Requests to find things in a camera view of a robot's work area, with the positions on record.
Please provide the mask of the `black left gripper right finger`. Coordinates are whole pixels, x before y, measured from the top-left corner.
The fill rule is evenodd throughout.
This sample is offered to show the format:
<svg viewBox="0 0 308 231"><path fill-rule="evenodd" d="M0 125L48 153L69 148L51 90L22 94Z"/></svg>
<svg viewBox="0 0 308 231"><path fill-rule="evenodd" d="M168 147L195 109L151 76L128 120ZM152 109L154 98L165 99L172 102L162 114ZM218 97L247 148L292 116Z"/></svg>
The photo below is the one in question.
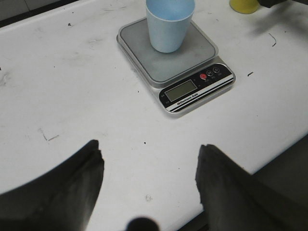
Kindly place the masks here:
<svg viewBox="0 0 308 231"><path fill-rule="evenodd" d="M195 181L211 231L306 231L308 210L201 145Z"/></svg>

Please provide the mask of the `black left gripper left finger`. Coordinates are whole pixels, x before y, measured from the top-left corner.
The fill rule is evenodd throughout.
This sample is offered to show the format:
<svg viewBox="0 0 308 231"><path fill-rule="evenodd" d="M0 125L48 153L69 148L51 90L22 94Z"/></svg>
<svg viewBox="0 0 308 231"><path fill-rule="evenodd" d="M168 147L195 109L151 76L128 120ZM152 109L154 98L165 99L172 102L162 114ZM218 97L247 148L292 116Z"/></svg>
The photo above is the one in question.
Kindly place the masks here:
<svg viewBox="0 0 308 231"><path fill-rule="evenodd" d="M97 140L44 175L0 196L2 231L84 231L103 182Z"/></svg>

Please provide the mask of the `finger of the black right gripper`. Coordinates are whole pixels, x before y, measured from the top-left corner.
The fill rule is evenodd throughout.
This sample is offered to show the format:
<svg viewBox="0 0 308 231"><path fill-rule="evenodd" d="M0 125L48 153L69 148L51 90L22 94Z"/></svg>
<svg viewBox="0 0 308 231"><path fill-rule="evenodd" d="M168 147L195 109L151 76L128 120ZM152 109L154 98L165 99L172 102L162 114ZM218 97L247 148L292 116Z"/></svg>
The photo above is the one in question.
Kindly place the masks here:
<svg viewBox="0 0 308 231"><path fill-rule="evenodd" d="M258 0L258 3L266 8L271 8L275 5L288 2L289 0Z"/></svg>

